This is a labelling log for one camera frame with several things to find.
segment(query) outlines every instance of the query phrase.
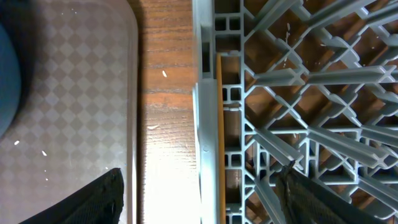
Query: wooden surface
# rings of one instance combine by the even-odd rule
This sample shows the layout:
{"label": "wooden surface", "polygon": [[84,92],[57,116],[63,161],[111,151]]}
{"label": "wooden surface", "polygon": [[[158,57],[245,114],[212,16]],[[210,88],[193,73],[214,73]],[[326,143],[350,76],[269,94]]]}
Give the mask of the wooden surface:
{"label": "wooden surface", "polygon": [[192,3],[128,1],[137,17],[140,39],[139,220],[198,223]]}

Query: gray plastic frame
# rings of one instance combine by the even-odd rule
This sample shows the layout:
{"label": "gray plastic frame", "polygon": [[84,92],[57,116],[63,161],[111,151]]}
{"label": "gray plastic frame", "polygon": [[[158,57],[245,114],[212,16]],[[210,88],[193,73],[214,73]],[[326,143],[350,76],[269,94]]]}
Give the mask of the gray plastic frame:
{"label": "gray plastic frame", "polygon": [[[393,92],[386,91],[380,83],[396,83],[398,81],[398,70],[395,65],[386,65],[388,62],[398,58],[398,35],[390,34],[382,26],[388,22],[398,19],[398,2],[391,1],[384,8],[369,12],[365,6],[374,2],[374,0],[363,1],[342,1],[337,0],[333,4],[323,8],[322,10],[311,15],[303,6],[301,0],[268,0],[262,7],[257,16],[253,16],[245,7],[244,0],[240,0],[240,10],[234,13],[211,13],[214,12],[213,1],[199,1],[193,0],[194,11],[194,27],[197,38],[198,50],[198,64],[204,65],[206,60],[204,54],[210,53],[209,69],[205,66],[198,66],[198,84],[201,85],[204,80],[211,82],[215,77],[215,58],[216,58],[216,38],[218,36],[235,36],[240,39],[240,50],[232,52],[221,53],[222,57],[239,57],[240,58],[240,84],[223,85],[226,90],[226,99],[224,100],[224,110],[234,111],[240,114],[241,118],[241,134],[240,147],[234,149],[226,149],[226,170],[240,170],[242,173],[240,184],[241,203],[227,204],[227,223],[253,223],[252,220],[245,216],[246,206],[245,201],[256,192],[260,201],[266,208],[269,217],[264,223],[285,223],[283,213],[281,212],[279,200],[271,189],[275,186],[272,175],[280,171],[282,165],[287,165],[290,161],[296,160],[295,168],[303,175],[309,176],[310,170],[313,174],[310,176],[313,180],[331,190],[328,185],[349,185],[342,193],[339,194],[341,198],[351,203],[350,195],[352,195],[358,188],[367,192],[368,194],[377,198],[371,202],[364,210],[370,214],[379,217],[383,220],[393,216],[398,211],[398,124],[392,126],[378,126],[377,123],[386,116],[398,116],[398,95]],[[285,40],[276,38],[269,30],[270,26],[290,9],[304,24],[308,25],[308,29],[303,32],[298,41],[290,46]],[[340,37],[332,36],[325,27],[332,24],[341,18],[351,14],[357,13],[362,19],[367,21],[366,25],[349,41],[345,41]],[[251,19],[256,24],[253,30],[248,35],[244,35],[244,20]],[[240,29],[231,30],[229,28],[230,19],[239,18]],[[216,19],[225,19],[226,29],[215,30],[214,23]],[[359,56],[354,51],[354,46],[359,42],[361,34],[367,29],[372,29],[379,38],[389,46],[389,49],[381,55],[374,66],[363,67],[359,64]],[[272,42],[283,56],[275,63],[266,73],[256,74],[244,63],[244,43],[257,31],[263,31],[265,36]],[[327,63],[322,66],[319,72],[310,72],[303,63],[303,60],[295,52],[295,48],[299,46],[303,38],[312,33],[322,41],[325,47],[337,49],[335,54],[329,59]],[[274,70],[276,66],[284,63],[289,59],[297,68],[296,69],[282,69]],[[327,68],[342,61],[348,69],[327,71]],[[256,80],[255,84],[245,91],[245,72]],[[308,80],[305,82],[301,79],[302,75],[307,76]],[[331,93],[324,85],[339,85],[349,84],[349,87],[342,94]],[[286,101],[283,97],[277,95],[270,86],[292,86],[301,85],[299,91],[292,97],[291,100]],[[315,85],[331,102],[333,106],[322,114],[318,114],[313,123],[307,124],[295,111],[294,106],[300,101],[305,90]],[[263,88],[273,98],[282,105],[281,109],[275,116],[264,126],[255,128],[246,119],[245,114],[245,99],[255,88]],[[361,88],[367,88],[376,97],[378,97],[384,106],[379,111],[379,114],[372,117],[366,123],[361,123],[357,114],[350,107],[353,101],[358,97],[357,92]],[[240,100],[231,99],[231,90],[239,89]],[[203,92],[200,88],[194,89],[195,98],[200,99]],[[216,99],[216,88],[212,91],[207,90],[206,97],[213,95]],[[216,118],[216,103],[205,105],[194,101],[196,105],[196,117],[201,118],[212,116]],[[240,105],[239,107],[229,107],[228,105]],[[214,110],[201,110],[200,108],[213,108]],[[275,121],[283,118],[289,113],[295,120],[300,123],[303,128],[284,128],[284,129],[268,129]],[[332,118],[343,114],[354,125],[355,128],[335,127],[323,128],[322,126]],[[195,121],[197,123],[197,153],[198,160],[201,159],[201,166],[198,166],[200,172],[203,169],[203,153],[200,149],[208,147],[203,146],[200,140],[200,133],[203,126],[207,126],[207,130],[216,130],[216,122],[205,124],[204,121]],[[245,126],[249,126],[251,131],[246,130]],[[299,140],[293,145],[285,143],[278,138],[276,134],[296,134]],[[369,145],[370,140],[375,141],[377,148]],[[217,139],[211,140],[214,145],[213,149],[216,151]],[[319,147],[320,144],[324,146],[333,155],[325,162],[325,165],[319,168]],[[245,152],[250,147],[254,150],[254,169],[253,176],[245,168]],[[238,155],[241,162],[232,162],[232,156]],[[277,159],[273,166],[270,166],[270,157]],[[217,155],[213,159],[208,160],[206,164],[217,164]],[[343,166],[346,171],[344,176],[330,176],[325,175],[328,170],[335,170]],[[377,175],[376,172],[380,169],[392,170],[394,175],[385,176]],[[265,176],[260,180],[260,173],[265,171]],[[201,180],[213,179],[215,194],[217,193],[216,186],[218,179],[217,171],[211,176],[203,174],[200,175]],[[202,201],[206,194],[202,192]],[[218,205],[214,205],[213,209],[216,211]]]}

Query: diamond pattern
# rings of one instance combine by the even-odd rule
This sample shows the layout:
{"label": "diamond pattern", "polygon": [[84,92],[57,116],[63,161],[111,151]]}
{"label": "diamond pattern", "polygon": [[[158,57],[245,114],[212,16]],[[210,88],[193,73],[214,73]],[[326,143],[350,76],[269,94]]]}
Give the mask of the diamond pattern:
{"label": "diamond pattern", "polygon": [[32,93],[0,139],[2,223],[45,210],[105,167],[126,175],[127,126],[117,125],[127,114],[124,21],[95,2],[39,0],[37,7]]}

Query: orange strip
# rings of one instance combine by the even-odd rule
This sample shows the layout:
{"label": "orange strip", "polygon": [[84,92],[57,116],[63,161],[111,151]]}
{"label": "orange strip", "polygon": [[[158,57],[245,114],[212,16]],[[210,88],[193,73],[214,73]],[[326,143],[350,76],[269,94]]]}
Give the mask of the orange strip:
{"label": "orange strip", "polygon": [[217,54],[216,63],[217,96],[218,96],[218,172],[220,187],[220,223],[225,224],[225,166],[224,166],[224,105],[223,105],[223,77],[221,75],[221,55]]}

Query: plastic grid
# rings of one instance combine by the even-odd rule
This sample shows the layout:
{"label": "plastic grid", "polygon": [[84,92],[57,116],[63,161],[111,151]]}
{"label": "plastic grid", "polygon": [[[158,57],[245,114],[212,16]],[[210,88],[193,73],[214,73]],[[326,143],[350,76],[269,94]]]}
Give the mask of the plastic grid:
{"label": "plastic grid", "polygon": [[[240,0],[238,11],[214,14],[212,57],[215,58],[218,52],[222,54],[222,57],[239,57],[240,61],[240,84],[223,85],[224,110],[239,113],[241,120],[240,147],[226,148],[226,170],[239,170],[241,173],[241,203],[227,204],[227,223],[253,223],[245,216],[245,202],[254,192],[259,196],[270,216],[270,219],[263,220],[262,223],[283,223],[284,217],[280,213],[279,201],[271,187],[275,185],[274,174],[280,171],[282,165],[287,165],[292,160],[298,161],[295,165],[297,170],[326,188],[328,188],[327,185],[349,185],[339,194],[347,202],[352,202],[349,196],[358,188],[376,197],[377,199],[367,205],[364,210],[381,219],[387,219],[397,211],[398,192],[393,184],[398,184],[398,175],[396,175],[398,124],[392,126],[377,126],[377,124],[384,117],[398,115],[398,96],[380,85],[380,83],[395,83],[398,78],[396,66],[387,65],[398,57],[398,48],[396,48],[398,36],[388,33],[383,26],[398,19],[396,13],[398,2],[391,1],[380,10],[369,12],[365,6],[372,2],[374,1],[335,1],[311,15],[303,6],[303,1],[268,0],[254,16],[244,7],[244,0]],[[291,10],[303,24],[307,25],[293,44],[288,43],[287,39],[275,37],[269,31],[270,26],[287,10]],[[332,36],[325,29],[327,25],[351,13],[356,13],[366,23],[348,40]],[[245,20],[248,19],[255,26],[249,32],[245,32]],[[354,47],[360,41],[361,34],[368,29],[373,30],[388,46],[388,49],[373,61],[372,66],[363,67],[359,63],[360,58]],[[265,73],[255,73],[244,60],[245,42],[257,31],[261,31],[282,55]],[[325,47],[334,51],[327,62],[320,65],[319,72],[310,72],[295,51],[309,33],[320,39]],[[229,37],[239,39],[239,45],[234,51],[220,53],[218,44],[221,42],[218,42],[218,39],[223,40]],[[280,65],[286,64],[287,60],[296,68],[276,70],[277,67],[280,68]],[[347,66],[346,70],[330,71],[328,69],[339,61]],[[255,79],[254,84],[248,89],[245,86],[245,72]],[[340,84],[349,84],[349,86],[338,94],[332,93],[325,87],[325,85]],[[271,86],[292,85],[298,85],[299,88],[290,100],[285,100],[271,88]],[[313,122],[307,124],[296,111],[295,106],[310,86],[317,87],[332,104],[326,111],[318,114]],[[265,89],[282,105],[278,112],[260,127],[252,124],[245,112],[245,99],[256,88]],[[358,115],[351,108],[358,97],[358,91],[363,88],[371,91],[384,103],[379,113],[365,123],[359,121]],[[236,96],[236,90],[239,90],[239,96]],[[302,128],[269,129],[273,123],[286,114],[290,114]],[[341,114],[347,117],[354,126],[323,128],[329,119]],[[291,146],[278,138],[277,134],[294,134],[298,136],[298,141]],[[332,155],[322,166],[319,166],[320,146]],[[254,173],[245,168],[247,162],[245,152],[248,149],[253,149]],[[271,164],[272,157],[277,162]],[[341,167],[344,169],[343,175],[327,174],[328,171]],[[379,170],[388,170],[390,174],[383,175],[385,172],[378,174]]]}

